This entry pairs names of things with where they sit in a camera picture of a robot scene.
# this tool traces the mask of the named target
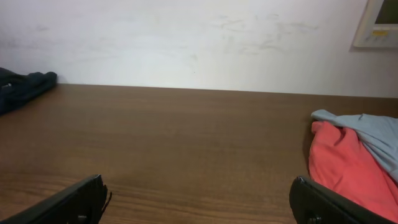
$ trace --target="white wall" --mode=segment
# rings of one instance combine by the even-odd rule
[[[398,97],[366,0],[0,0],[0,67],[64,83]]]

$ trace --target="light blue cloth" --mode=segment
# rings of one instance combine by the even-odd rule
[[[366,149],[398,182],[397,118],[368,114],[336,116],[325,110],[317,110],[311,116],[319,121],[328,121],[334,126],[355,130]]]

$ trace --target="folded clothing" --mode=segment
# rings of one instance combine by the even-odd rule
[[[312,123],[311,178],[368,210],[398,223],[398,187],[350,128]]]
[[[0,68],[0,115],[18,109],[57,84],[57,74],[18,75]]]
[[[398,182],[397,118],[368,114],[336,116],[325,110],[317,110],[311,116],[319,121],[328,121],[332,125],[355,130],[366,149]]]

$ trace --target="wall stain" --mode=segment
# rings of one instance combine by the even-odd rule
[[[317,30],[319,28],[318,26],[307,25],[307,24],[305,24],[303,22],[291,22],[291,23],[288,23],[287,25],[290,25],[290,26],[293,26],[293,27],[311,29],[311,30]]]
[[[212,27],[214,27],[214,28],[217,28],[217,29],[222,29],[220,25],[211,24],[210,26],[212,26]]]
[[[281,22],[277,22],[275,25],[276,25],[276,29],[278,30],[278,32],[280,34],[286,34],[285,24],[283,24]]]
[[[160,17],[158,15],[155,15],[155,23],[156,25],[160,25]]]
[[[239,32],[239,33],[248,33],[248,32],[250,32],[250,31],[246,31],[246,30],[237,30],[237,29],[225,29],[225,30],[228,30],[228,31],[231,31],[231,32]]]
[[[38,25],[35,28],[35,31],[37,31],[37,32],[44,32],[44,31],[47,31],[47,30],[50,30],[50,28],[48,28],[46,26],[43,26],[43,25]]]
[[[222,29],[224,29],[225,26],[230,26],[230,25],[237,24],[237,23],[240,23],[240,22],[243,22],[243,20],[239,19],[239,20],[235,20],[235,21],[228,21],[228,22],[225,22],[222,25],[220,25],[220,27]]]
[[[194,60],[194,61],[197,61],[197,60],[198,60],[198,56],[197,56],[196,54],[191,55],[190,58],[191,58],[192,60]]]
[[[234,37],[233,36],[229,36],[228,37],[228,43],[233,44],[234,42]]]
[[[19,44],[15,38],[11,40],[0,40],[0,48],[2,49],[17,49]]]
[[[265,46],[268,46],[272,42],[273,42],[273,40],[265,40],[261,44],[250,43],[250,44],[241,44],[241,45],[247,46],[247,47],[254,47],[254,48],[257,48],[258,50],[261,50],[261,49],[264,49]]]
[[[266,16],[266,20],[268,20],[268,21],[278,20],[278,18],[279,18],[278,14],[269,14]]]
[[[239,51],[238,51],[238,54],[244,54],[245,53],[245,51],[247,51],[247,47],[244,47],[244,48],[242,48],[242,49],[240,49]]]
[[[285,53],[285,50],[282,47],[277,47],[277,46],[273,46],[273,45],[264,45],[259,48],[259,50],[266,50],[266,49],[273,49],[273,50],[279,51],[281,53]]]
[[[81,58],[78,60],[74,60],[71,62],[66,62],[64,64],[71,65],[71,64],[76,64],[76,63],[90,63],[90,62],[96,62],[96,61],[100,61],[100,60],[115,59],[115,58],[119,58],[119,57],[120,56],[116,56],[116,55],[108,55],[108,56],[104,56],[104,57],[88,57],[88,58]]]

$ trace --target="wood grain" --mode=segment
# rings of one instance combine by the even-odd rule
[[[0,117],[0,219],[90,174],[101,223],[294,223],[310,113],[398,116],[398,100],[60,85]]]

